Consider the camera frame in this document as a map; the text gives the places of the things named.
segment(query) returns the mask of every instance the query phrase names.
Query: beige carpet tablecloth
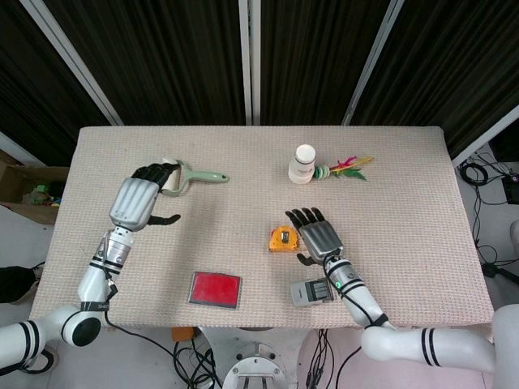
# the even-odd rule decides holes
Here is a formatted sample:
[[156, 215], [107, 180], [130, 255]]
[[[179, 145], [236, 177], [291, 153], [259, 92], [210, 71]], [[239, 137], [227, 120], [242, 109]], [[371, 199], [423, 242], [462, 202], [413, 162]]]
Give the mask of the beige carpet tablecloth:
[[[373, 156], [355, 178], [293, 184], [295, 148], [316, 162]], [[230, 176], [195, 182], [181, 197], [159, 196], [153, 212], [182, 215], [148, 226], [117, 280], [110, 316], [125, 326], [343, 327], [354, 322], [336, 299], [295, 308], [290, 284], [323, 275], [295, 254], [268, 252], [285, 210], [318, 207], [393, 324], [468, 325], [491, 321], [492, 307], [439, 127], [139, 126], [80, 132], [32, 317], [77, 302], [77, 286], [125, 177], [179, 158]], [[193, 271], [242, 277], [237, 310], [187, 303]]]

